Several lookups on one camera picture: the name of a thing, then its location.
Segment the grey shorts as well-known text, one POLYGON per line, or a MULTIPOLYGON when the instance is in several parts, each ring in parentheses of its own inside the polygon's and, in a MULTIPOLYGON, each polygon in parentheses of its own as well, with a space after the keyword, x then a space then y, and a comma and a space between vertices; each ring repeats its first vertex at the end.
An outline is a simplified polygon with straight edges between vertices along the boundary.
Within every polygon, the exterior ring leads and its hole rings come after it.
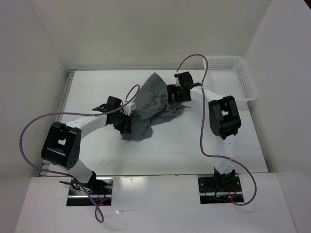
POLYGON ((167 84, 153 73, 140 88, 134 100, 131 132, 123 133, 126 141, 141 141, 150 138, 154 125, 170 122, 183 114, 185 106, 180 103, 168 103, 167 84))

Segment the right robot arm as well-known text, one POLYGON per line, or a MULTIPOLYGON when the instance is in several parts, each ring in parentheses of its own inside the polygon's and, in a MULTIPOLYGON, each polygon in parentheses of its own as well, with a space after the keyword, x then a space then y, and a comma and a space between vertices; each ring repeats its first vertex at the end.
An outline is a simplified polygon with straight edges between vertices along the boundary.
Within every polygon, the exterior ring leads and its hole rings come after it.
POLYGON ((219 191, 226 190, 235 179, 236 171, 233 165, 234 141, 239 128, 241 118, 233 96, 222 96, 203 87, 200 83, 194 83, 190 73, 174 74, 176 84, 167 86, 168 102, 183 103, 197 101, 203 106, 202 120, 208 113, 209 126, 212 133, 218 139, 217 158, 213 172, 213 185, 219 191))

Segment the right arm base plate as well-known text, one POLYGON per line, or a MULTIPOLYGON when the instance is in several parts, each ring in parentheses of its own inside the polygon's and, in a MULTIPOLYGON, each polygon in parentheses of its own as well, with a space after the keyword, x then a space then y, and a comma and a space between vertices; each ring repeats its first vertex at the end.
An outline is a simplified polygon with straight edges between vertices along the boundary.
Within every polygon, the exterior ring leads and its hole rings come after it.
POLYGON ((231 198, 237 203, 244 203, 238 176, 229 184, 217 186, 212 175, 201 175, 198 176, 198 187, 201 204, 231 203, 231 198))

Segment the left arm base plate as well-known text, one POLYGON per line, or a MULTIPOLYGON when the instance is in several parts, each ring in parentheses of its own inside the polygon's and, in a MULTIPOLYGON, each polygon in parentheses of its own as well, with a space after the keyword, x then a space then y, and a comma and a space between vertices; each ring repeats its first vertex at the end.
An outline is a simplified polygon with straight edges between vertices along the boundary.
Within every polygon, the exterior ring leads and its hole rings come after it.
MULTIPOLYGON (((99 181, 99 189, 92 191, 86 187, 87 192, 90 194, 92 199, 99 206, 110 206, 112 201, 112 187, 113 177, 97 177, 99 181)), ((62 182, 63 184, 69 185, 69 192, 66 206, 92 206, 93 203, 89 199, 88 195, 83 189, 77 184, 76 181, 72 180, 70 183, 62 182)))

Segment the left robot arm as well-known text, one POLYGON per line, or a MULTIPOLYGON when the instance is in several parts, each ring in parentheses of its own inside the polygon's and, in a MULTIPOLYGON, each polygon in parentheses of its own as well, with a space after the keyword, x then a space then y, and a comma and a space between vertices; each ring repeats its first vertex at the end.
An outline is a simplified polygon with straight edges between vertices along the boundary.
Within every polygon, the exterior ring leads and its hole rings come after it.
POLYGON ((97 180, 96 173, 80 160, 81 140, 90 133, 111 125, 120 134, 131 132, 132 101, 123 102, 116 97, 108 97, 107 103, 92 109, 90 114, 79 119, 62 123, 54 122, 48 132, 41 157, 66 171, 76 179, 73 187, 80 185, 86 194, 103 189, 104 182, 97 180))

